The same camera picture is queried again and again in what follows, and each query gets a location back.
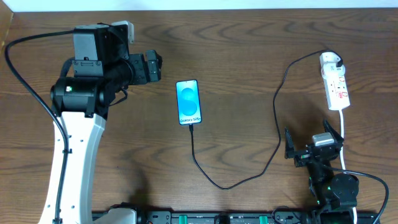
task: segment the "power strip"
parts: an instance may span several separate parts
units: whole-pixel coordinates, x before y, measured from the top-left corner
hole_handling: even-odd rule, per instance
[[[346,85],[346,68],[337,67],[341,58],[333,52],[325,52],[320,56],[321,74],[325,83],[326,98],[329,110],[342,110],[349,106],[348,90]]]

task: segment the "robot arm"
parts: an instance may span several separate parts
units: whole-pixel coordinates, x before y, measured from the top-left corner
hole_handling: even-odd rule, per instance
[[[69,151],[55,126],[55,147],[49,191],[39,223],[93,223],[91,194],[95,160],[108,109],[118,91],[129,85],[144,85],[161,79],[162,57],[154,50],[129,54],[134,26],[127,21],[111,26],[78,26],[73,31],[74,77],[61,74],[51,89],[52,111],[68,134]],[[60,200],[60,220],[54,220],[64,153],[68,154]],[[120,208],[96,223],[136,220],[136,212]]]

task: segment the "white cord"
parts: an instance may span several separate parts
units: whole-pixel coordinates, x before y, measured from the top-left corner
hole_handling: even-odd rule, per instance
[[[338,111],[340,114],[340,135],[341,137],[344,137],[344,116],[343,116],[343,110]],[[341,163],[341,168],[346,169],[346,164],[344,163],[344,154],[343,154],[343,147],[341,147],[340,150],[340,163]],[[356,213],[356,207],[353,207],[353,215],[354,215],[354,224],[357,223],[358,221],[358,215]]]

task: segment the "tabletop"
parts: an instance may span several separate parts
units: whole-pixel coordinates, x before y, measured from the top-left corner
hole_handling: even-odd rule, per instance
[[[396,222],[398,9],[16,13],[6,43],[123,20],[135,26],[130,53],[155,49],[163,56],[162,79],[131,86],[128,100],[109,109],[96,158],[93,210],[120,202],[176,211],[315,205],[306,168],[284,159],[283,135],[265,175],[233,190],[211,185],[192,161],[188,127],[178,123],[175,82],[198,80],[203,122],[195,126],[197,160],[215,182],[229,186],[260,173],[275,150],[272,98],[287,65],[329,48],[344,58],[351,101],[343,110],[346,167],[388,183],[390,199],[381,220]],[[50,88],[73,55],[71,35],[11,50],[20,74],[49,105]],[[0,108],[0,220],[37,223],[49,185],[53,124],[3,56]],[[327,107],[316,55],[290,69],[275,109],[280,128],[289,128],[298,149],[324,132],[323,119],[340,130],[338,112]],[[383,198],[379,182],[359,177],[359,211],[377,212]]]

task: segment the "smartphone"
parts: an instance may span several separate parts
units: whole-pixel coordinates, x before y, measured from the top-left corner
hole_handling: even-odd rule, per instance
[[[177,91],[178,120],[181,125],[201,123],[201,109],[197,80],[179,81]]]

